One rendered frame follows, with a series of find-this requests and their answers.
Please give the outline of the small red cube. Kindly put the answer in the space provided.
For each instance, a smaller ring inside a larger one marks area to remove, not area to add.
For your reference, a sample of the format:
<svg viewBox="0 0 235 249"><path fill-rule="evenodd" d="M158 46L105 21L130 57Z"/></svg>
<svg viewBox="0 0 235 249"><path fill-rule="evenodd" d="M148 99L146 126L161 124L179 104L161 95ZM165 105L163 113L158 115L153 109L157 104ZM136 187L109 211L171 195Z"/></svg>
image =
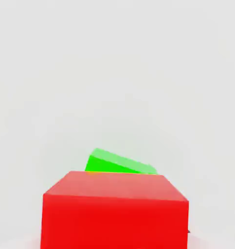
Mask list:
<svg viewBox="0 0 235 249"><path fill-rule="evenodd" d="M187 249L188 213L162 175L71 171L43 195L40 249Z"/></svg>

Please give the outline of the small green cube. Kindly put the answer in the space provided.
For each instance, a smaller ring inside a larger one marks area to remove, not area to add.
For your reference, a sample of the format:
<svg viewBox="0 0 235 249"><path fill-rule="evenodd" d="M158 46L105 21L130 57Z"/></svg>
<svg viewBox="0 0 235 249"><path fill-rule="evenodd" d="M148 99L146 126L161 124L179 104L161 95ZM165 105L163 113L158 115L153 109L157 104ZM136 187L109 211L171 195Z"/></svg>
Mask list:
<svg viewBox="0 0 235 249"><path fill-rule="evenodd" d="M99 148L94 149L90 154L85 171L153 175L158 174L157 170L149 164L144 164L132 159L128 159Z"/></svg>

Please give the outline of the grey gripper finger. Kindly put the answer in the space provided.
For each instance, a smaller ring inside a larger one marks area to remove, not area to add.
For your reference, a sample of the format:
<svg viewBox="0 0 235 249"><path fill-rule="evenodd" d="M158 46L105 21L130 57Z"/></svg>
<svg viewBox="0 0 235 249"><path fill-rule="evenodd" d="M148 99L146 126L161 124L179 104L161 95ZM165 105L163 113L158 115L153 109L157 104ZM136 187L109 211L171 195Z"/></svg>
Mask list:
<svg viewBox="0 0 235 249"><path fill-rule="evenodd" d="M199 249L199 237L188 231L187 249Z"/></svg>

